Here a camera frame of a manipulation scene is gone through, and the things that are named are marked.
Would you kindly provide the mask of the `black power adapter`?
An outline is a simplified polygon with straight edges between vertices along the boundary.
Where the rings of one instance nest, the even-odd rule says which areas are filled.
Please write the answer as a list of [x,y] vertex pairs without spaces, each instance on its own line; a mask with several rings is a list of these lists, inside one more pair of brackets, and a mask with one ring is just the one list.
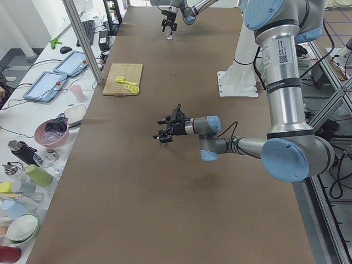
[[101,51],[109,50],[109,38],[107,30],[99,32],[98,45]]

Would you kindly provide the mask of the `pink bowl with ice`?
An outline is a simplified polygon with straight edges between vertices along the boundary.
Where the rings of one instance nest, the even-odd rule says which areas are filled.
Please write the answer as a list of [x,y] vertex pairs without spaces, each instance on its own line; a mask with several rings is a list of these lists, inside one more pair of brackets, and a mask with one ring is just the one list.
[[68,137],[68,118],[57,117],[43,122],[35,131],[35,141],[44,147],[63,146]]

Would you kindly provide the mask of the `red cup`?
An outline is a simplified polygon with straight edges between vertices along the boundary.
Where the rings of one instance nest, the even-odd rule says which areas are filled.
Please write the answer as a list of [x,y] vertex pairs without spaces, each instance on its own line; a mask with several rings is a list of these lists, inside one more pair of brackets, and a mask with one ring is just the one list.
[[20,258],[20,248],[1,245],[1,263],[16,263]]

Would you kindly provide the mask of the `green clamp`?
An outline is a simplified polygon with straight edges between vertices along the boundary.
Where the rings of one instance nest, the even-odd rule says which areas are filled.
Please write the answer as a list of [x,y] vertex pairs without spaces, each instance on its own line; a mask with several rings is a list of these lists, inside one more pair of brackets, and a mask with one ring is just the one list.
[[62,42],[60,42],[58,38],[53,38],[52,40],[50,40],[50,45],[52,50],[56,48],[56,45],[61,45],[61,44]]

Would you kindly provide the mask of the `glass oil bottle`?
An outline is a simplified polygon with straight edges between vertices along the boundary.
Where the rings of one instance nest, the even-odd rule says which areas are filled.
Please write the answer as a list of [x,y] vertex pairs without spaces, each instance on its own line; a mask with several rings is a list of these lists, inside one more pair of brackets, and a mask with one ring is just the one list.
[[8,162],[2,165],[4,167],[4,172],[7,176],[14,180],[30,182],[30,177],[24,172],[20,167]]

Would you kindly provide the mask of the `light blue cup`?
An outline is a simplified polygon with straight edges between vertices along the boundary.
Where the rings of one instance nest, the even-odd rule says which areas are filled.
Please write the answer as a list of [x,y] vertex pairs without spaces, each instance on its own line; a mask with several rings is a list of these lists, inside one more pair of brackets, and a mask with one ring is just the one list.
[[26,206],[15,199],[4,200],[1,203],[1,209],[11,220],[15,220],[27,212]]

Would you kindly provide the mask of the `white green bowl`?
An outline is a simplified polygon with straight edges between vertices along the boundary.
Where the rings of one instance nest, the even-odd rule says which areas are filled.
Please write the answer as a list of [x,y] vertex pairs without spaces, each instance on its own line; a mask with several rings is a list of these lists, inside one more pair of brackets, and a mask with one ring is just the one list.
[[21,244],[35,238],[40,230],[37,215],[24,214],[15,219],[8,227],[7,237],[13,244]]

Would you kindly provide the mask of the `blue teach pendant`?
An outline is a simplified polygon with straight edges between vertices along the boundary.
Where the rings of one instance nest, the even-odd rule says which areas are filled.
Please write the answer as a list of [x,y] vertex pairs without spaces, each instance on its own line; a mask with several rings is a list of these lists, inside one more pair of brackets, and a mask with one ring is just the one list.
[[75,77],[79,75],[86,67],[88,62],[83,52],[72,51],[65,57],[54,69],[55,73]]
[[49,102],[63,89],[68,76],[50,71],[44,71],[30,86],[23,98],[34,102]]

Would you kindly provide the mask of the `far blue teach pendant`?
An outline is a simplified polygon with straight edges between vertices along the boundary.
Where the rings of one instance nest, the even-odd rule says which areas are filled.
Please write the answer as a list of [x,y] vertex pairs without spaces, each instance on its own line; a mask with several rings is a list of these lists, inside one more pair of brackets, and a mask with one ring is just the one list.
[[75,77],[79,75],[86,67],[88,62],[83,52],[72,51],[65,57],[54,69],[55,73]]

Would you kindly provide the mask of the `black computer mouse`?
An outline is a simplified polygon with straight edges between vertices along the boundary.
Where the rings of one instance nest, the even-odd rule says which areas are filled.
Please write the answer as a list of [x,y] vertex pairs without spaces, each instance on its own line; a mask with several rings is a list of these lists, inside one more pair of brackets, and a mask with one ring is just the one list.
[[69,47],[69,46],[63,46],[63,47],[60,48],[59,51],[60,51],[61,54],[66,54],[66,53],[70,52],[71,50],[72,50],[71,47]]

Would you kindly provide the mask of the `aluminium frame post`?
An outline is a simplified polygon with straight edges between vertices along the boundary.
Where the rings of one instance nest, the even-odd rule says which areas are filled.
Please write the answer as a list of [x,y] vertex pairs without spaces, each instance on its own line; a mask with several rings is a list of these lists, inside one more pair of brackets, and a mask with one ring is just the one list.
[[62,0],[62,2],[64,4],[64,7],[66,9],[66,13],[69,17],[71,25],[74,29],[75,34],[76,34],[76,37],[78,38],[80,45],[81,45],[81,48],[85,53],[87,62],[91,68],[93,76],[94,76],[97,84],[100,84],[103,81],[103,77],[102,77],[101,71],[99,70],[99,67],[97,65],[97,61],[95,59],[92,48],[90,46],[89,40],[86,36],[85,30],[82,26],[82,23],[81,23],[78,11],[76,9],[76,6],[74,4],[74,1]]

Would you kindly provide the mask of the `near blue teach pendant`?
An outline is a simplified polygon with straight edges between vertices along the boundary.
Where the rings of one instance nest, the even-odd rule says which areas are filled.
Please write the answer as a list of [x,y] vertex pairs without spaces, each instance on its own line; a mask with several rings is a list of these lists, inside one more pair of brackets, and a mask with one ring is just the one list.
[[30,86],[23,98],[34,102],[49,102],[63,89],[68,76],[50,71],[44,71]]

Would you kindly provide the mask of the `green plastic cup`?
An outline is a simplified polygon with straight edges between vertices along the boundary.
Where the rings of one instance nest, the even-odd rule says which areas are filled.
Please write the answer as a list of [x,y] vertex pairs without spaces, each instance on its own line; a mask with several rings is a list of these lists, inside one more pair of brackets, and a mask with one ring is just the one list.
[[46,188],[53,182],[53,177],[37,165],[30,164],[24,168],[24,172],[37,185]]

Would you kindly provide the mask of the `wooden cutting board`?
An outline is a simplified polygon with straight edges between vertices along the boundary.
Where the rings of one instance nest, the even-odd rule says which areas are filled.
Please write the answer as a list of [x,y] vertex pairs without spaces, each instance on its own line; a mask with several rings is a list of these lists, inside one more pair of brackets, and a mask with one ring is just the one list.
[[140,91],[142,69],[141,63],[113,63],[103,88],[103,95],[137,96]]

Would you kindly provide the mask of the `clear glass measuring cup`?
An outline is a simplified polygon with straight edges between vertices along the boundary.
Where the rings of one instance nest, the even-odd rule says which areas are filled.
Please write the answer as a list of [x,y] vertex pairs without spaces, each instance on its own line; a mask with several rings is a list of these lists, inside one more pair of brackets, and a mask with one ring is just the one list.
[[173,38],[173,31],[168,29],[166,30],[166,38],[167,40],[171,40]]

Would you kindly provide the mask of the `pink plastic cup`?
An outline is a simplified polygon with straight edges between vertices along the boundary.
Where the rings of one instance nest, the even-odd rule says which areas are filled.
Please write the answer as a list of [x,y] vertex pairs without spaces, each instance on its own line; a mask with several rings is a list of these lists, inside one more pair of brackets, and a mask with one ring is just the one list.
[[71,88],[70,88],[72,94],[78,99],[82,99],[84,97],[84,94],[83,94],[83,91],[82,91],[82,88],[80,85],[73,85]]

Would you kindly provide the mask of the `black keyboard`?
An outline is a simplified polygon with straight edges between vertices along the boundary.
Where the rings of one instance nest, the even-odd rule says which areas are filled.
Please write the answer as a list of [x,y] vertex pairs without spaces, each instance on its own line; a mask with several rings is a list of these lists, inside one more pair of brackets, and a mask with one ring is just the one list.
[[95,21],[94,20],[87,20],[82,21],[82,26],[87,36],[90,45],[94,44],[94,30],[95,30]]

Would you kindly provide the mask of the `black water bottle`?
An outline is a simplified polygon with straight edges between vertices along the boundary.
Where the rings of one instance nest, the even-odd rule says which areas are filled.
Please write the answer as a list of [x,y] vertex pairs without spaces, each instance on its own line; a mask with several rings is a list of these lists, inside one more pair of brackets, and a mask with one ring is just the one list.
[[17,140],[11,140],[8,142],[8,148],[11,150],[12,154],[24,163],[28,165],[34,164],[37,166],[37,163],[34,160],[34,154],[37,152],[37,149],[28,146],[23,141]]

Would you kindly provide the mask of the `yellow cup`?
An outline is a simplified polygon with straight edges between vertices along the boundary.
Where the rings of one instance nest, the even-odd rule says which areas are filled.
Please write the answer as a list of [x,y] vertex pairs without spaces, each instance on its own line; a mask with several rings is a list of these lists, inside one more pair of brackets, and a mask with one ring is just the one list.
[[3,181],[0,183],[0,193],[1,194],[11,194],[12,193],[12,182]]

